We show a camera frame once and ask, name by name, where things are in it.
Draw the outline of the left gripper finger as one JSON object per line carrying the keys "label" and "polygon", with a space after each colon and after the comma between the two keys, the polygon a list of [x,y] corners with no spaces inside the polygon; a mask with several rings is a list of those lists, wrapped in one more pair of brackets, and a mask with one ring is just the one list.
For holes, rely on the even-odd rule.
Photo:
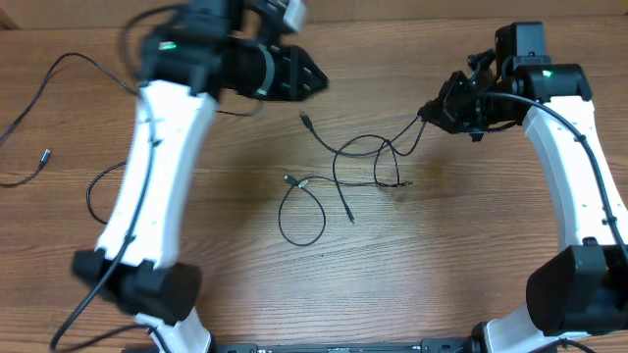
{"label": "left gripper finger", "polygon": [[307,70],[310,74],[312,74],[316,79],[327,81],[328,77],[323,73],[323,71],[315,64],[314,60],[308,54],[308,52],[300,48],[299,49],[299,61],[302,64],[302,67]]}
{"label": "left gripper finger", "polygon": [[329,79],[325,75],[305,75],[301,84],[301,99],[307,100],[325,91],[328,87]]}

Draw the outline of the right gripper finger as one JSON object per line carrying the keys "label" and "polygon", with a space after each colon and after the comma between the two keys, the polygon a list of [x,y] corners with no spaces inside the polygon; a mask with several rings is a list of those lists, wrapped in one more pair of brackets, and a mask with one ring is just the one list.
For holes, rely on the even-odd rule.
{"label": "right gripper finger", "polygon": [[443,109],[449,102],[466,92],[466,75],[463,71],[453,72],[441,87],[438,96],[429,100],[426,105]]}
{"label": "right gripper finger", "polygon": [[417,112],[423,122],[430,123],[447,133],[456,133],[456,120],[452,118],[444,109],[425,105]]}

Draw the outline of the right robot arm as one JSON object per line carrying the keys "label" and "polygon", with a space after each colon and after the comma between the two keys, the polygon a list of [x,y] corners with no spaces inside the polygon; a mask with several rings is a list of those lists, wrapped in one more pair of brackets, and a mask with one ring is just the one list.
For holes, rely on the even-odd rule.
{"label": "right robot arm", "polygon": [[472,55],[422,121],[474,141],[522,126],[541,161],[558,252],[528,278],[524,304],[466,338],[426,338],[424,352],[553,352],[627,327],[627,209],[599,141],[583,69],[554,63],[540,22],[500,28]]}

